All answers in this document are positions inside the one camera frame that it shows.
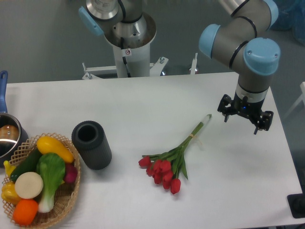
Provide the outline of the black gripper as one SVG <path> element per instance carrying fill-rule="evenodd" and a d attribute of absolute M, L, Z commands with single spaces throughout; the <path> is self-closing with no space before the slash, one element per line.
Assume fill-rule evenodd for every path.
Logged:
<path fill-rule="evenodd" d="M 231 115 L 239 115 L 249 119 L 251 122 L 256 122 L 254 130 L 255 135 L 258 131 L 268 131 L 274 116 L 272 111 L 262 111 L 263 102 L 264 100 L 251 103 L 249 97 L 241 99 L 237 94 L 231 99 L 230 96 L 224 94 L 220 100 L 217 111 L 222 113 L 225 122 L 228 121 L 229 116 Z"/>

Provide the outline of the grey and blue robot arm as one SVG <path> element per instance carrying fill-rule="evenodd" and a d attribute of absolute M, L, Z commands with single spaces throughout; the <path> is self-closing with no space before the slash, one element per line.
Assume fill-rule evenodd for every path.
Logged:
<path fill-rule="evenodd" d="M 256 130 L 269 130 L 272 111 L 262 105 L 278 68 L 280 48 L 261 37 L 278 18 L 272 0 L 222 0 L 232 21 L 225 27 L 208 25 L 202 32 L 199 50 L 238 73 L 234 97 L 224 95 L 218 111 L 225 119 L 239 115 Z M 142 9 L 140 0 L 88 0 L 79 8 L 79 17 L 88 30 L 104 36 L 112 46 L 118 77 L 160 75 L 161 64 L 150 65 L 150 44 L 156 25 Z"/>

